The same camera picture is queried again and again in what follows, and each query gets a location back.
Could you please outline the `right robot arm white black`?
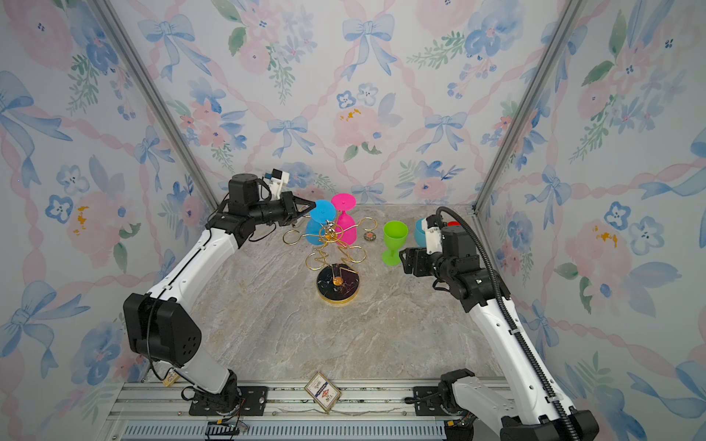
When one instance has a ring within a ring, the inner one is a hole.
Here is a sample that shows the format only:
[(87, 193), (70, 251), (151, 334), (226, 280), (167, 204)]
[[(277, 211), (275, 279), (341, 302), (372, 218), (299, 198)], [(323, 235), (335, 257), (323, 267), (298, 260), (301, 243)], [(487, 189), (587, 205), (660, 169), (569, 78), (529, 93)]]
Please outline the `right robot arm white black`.
[(481, 330), (511, 395), (491, 390), (468, 369), (442, 375), (439, 395), (451, 415), (470, 415), (502, 440), (593, 440), (599, 424), (561, 389), (529, 342), (514, 302), (470, 228), (424, 221), (425, 247), (401, 251), (404, 271), (433, 277)]

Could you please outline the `green wine glass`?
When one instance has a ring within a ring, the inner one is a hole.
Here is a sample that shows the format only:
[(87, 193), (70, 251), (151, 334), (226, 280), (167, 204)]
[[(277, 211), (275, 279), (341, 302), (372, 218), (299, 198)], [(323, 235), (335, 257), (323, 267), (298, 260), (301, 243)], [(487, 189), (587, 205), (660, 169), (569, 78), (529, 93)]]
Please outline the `green wine glass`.
[(384, 244), (386, 250), (382, 253), (382, 262), (386, 266), (397, 266), (401, 263), (399, 251), (406, 245), (408, 227), (400, 220), (390, 220), (384, 225)]

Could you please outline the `light blue wine glass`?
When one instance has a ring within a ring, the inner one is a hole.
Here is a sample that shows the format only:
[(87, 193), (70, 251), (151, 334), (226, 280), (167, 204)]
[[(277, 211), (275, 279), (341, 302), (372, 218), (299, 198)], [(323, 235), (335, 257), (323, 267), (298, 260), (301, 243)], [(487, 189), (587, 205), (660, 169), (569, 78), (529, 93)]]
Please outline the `light blue wine glass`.
[(426, 232), (428, 229), (428, 221), (426, 218), (420, 219), (415, 224), (414, 237), (418, 247), (426, 248)]

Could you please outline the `cyan wine glass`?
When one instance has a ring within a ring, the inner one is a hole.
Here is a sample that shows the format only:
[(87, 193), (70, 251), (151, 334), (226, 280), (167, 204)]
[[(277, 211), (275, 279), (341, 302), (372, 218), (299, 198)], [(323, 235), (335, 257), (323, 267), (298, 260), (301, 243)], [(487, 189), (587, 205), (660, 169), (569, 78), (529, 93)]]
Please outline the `cyan wine glass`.
[(325, 240), (320, 238), (320, 232), (325, 231), (329, 222), (336, 220), (336, 209), (330, 201), (318, 200), (315, 208), (310, 212), (310, 216), (304, 237), (309, 244), (320, 246), (325, 243)]

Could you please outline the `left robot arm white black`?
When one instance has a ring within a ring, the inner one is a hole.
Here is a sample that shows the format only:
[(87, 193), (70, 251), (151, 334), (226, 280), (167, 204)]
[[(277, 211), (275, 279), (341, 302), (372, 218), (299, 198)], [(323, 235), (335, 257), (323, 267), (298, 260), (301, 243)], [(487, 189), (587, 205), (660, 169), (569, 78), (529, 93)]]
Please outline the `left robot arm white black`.
[(195, 246), (145, 294), (133, 293), (123, 303), (132, 352), (150, 364), (167, 363), (191, 385), (189, 400), (208, 413), (233, 415), (244, 400), (236, 374), (202, 346), (202, 331), (190, 311), (215, 272), (251, 241), (257, 227), (292, 225), (315, 209), (315, 202), (288, 191), (288, 182), (288, 174), (277, 169), (262, 178), (232, 176)]

